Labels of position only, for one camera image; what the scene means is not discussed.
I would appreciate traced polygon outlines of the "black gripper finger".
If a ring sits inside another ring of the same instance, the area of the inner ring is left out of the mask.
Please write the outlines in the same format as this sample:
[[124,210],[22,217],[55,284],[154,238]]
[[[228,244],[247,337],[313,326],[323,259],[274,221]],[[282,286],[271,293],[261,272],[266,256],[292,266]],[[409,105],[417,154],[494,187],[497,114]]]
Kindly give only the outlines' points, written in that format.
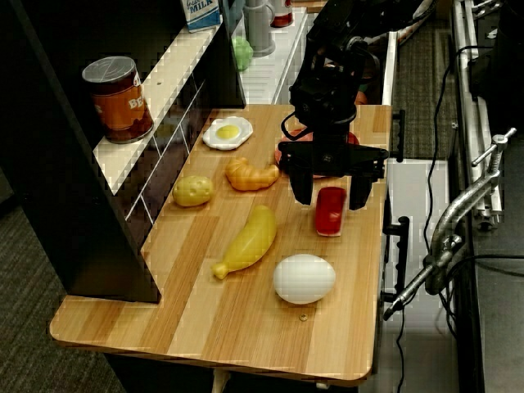
[[310,205],[314,185],[313,174],[305,169],[291,170],[289,179],[295,199],[302,205]]
[[349,209],[365,207],[373,187],[373,179],[367,176],[352,176],[350,180]]

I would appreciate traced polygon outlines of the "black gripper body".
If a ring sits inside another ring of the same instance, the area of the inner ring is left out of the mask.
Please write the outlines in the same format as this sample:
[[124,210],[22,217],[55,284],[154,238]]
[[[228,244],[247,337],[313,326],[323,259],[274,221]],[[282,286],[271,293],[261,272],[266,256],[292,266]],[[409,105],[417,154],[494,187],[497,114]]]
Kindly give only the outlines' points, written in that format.
[[367,176],[378,180],[384,176],[389,151],[351,142],[354,135],[348,124],[291,132],[282,123],[281,130],[284,139],[277,147],[278,166],[288,176],[298,169],[310,171],[314,177]]

